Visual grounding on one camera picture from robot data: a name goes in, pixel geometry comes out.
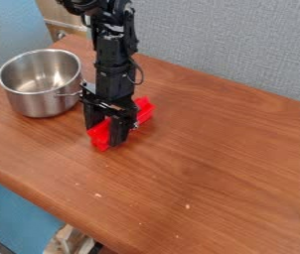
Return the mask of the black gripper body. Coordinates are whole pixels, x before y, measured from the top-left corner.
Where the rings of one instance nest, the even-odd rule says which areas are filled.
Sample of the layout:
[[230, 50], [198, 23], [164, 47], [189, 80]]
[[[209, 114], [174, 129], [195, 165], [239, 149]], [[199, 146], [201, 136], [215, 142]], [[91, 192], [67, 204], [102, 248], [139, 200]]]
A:
[[95, 85], [84, 83], [80, 93], [80, 102], [84, 96], [92, 95], [104, 102], [116, 102], [132, 99], [135, 82], [134, 63], [124, 63], [118, 66], [95, 65]]

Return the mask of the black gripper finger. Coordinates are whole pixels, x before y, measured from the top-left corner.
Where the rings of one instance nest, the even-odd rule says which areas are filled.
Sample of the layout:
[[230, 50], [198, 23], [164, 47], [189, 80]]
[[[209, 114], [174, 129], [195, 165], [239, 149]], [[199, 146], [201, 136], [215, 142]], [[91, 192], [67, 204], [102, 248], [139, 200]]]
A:
[[83, 105], [83, 115], [85, 129], [92, 128], [97, 123], [104, 120], [102, 108], [88, 103]]
[[127, 117], [112, 116], [110, 118], [110, 128], [108, 128], [108, 145], [111, 147], [122, 144], [128, 135], [130, 131], [130, 119]]

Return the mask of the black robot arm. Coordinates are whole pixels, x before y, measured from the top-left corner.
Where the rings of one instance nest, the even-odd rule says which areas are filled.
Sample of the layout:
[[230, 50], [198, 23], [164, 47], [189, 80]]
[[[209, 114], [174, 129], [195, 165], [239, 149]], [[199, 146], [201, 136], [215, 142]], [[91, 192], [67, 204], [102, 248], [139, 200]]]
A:
[[91, 30], [95, 51], [95, 84], [80, 85], [85, 130], [110, 119], [107, 145], [122, 144], [138, 127], [138, 106], [132, 100], [136, 72], [143, 72], [132, 55], [138, 52], [131, 0], [56, 0], [80, 16]]

